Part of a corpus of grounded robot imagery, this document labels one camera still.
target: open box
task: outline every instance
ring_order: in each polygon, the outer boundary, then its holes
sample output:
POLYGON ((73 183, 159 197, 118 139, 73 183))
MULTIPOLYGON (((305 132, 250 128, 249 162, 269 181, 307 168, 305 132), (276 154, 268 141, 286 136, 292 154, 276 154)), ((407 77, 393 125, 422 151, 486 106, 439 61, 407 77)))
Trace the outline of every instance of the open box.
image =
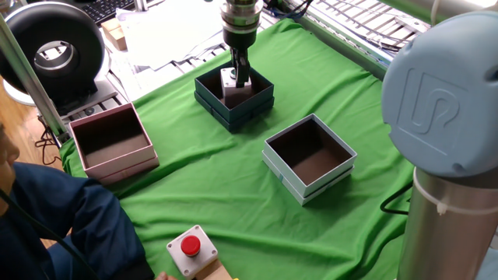
POLYGON ((271 109, 275 98, 273 97, 273 84, 265 77, 250 70, 252 82, 252 97, 235 107, 225 106, 221 85, 220 70, 232 67, 231 62, 195 79, 195 99, 228 131, 235 131, 261 112, 271 109))
POLYGON ((88 177, 112 184, 159 165, 132 103, 69 123, 88 177))
POLYGON ((315 114, 265 141, 263 160, 304 205, 351 174, 356 152, 315 114))

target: green cloth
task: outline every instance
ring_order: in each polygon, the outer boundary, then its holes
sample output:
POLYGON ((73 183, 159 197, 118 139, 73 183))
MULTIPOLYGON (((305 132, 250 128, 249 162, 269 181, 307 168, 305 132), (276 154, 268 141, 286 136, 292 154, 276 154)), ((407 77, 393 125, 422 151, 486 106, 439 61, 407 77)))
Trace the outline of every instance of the green cloth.
MULTIPOLYGON (((411 180, 412 166, 382 121, 381 81, 290 20, 259 34, 249 54, 275 84, 275 106, 236 134, 194 98, 194 78, 228 53, 135 102, 160 166, 112 190, 153 270, 180 277, 166 245, 199 224, 240 280, 393 280, 406 218, 379 205, 411 180), (358 158, 350 177, 303 208, 261 151, 265 139, 311 113, 358 158)), ((73 141, 61 155, 68 173, 85 176, 73 141)))

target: wooden floor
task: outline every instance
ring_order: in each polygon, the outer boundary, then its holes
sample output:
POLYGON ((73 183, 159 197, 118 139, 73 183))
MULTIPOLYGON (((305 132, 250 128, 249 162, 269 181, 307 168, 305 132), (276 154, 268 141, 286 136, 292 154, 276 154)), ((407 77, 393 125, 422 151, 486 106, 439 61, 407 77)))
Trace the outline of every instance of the wooden floor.
MULTIPOLYGON (((34 145, 45 130, 38 121, 37 109, 12 100, 3 88, 2 77, 0 77, 0 121, 5 125, 7 135, 19 146, 21 153, 18 161, 43 165, 42 150, 34 145)), ((55 156, 59 156, 57 147, 45 148, 45 162, 51 162, 55 156)), ((60 160, 50 166, 62 170, 60 160)), ((54 243, 49 240, 42 242, 46 247, 54 243)))

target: hand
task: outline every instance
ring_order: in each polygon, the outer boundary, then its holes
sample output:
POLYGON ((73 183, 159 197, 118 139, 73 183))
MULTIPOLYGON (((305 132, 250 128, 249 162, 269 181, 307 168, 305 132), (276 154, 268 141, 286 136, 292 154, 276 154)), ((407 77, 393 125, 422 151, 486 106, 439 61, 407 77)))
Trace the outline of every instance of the hand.
POLYGON ((175 277, 173 276, 168 276, 166 274, 166 272, 161 272, 161 274, 159 274, 159 276, 157 276, 156 280, 177 280, 175 277))

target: red button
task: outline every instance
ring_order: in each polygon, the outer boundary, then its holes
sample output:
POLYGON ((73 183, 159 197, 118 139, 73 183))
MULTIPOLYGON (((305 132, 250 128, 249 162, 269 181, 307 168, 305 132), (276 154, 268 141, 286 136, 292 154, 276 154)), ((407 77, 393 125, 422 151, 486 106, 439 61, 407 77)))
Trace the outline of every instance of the red button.
POLYGON ((201 250, 201 240, 196 236, 187 236, 181 241, 181 251, 189 257, 194 257, 201 250))

